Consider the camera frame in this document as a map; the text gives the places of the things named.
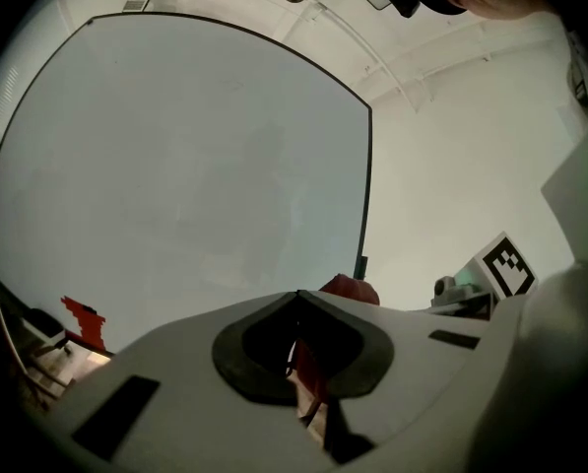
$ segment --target ceiling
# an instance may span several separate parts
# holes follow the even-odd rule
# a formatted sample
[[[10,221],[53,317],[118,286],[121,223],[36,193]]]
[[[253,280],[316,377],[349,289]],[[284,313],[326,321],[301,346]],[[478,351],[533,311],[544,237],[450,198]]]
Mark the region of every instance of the ceiling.
[[[90,16],[119,12],[125,0],[62,0],[73,27]],[[367,101],[399,94],[414,110],[431,100],[426,79],[467,61],[549,41],[564,44],[557,17],[515,22],[470,13],[440,16],[421,6],[404,19],[366,0],[151,0],[149,10],[190,13],[255,30],[301,52]]]

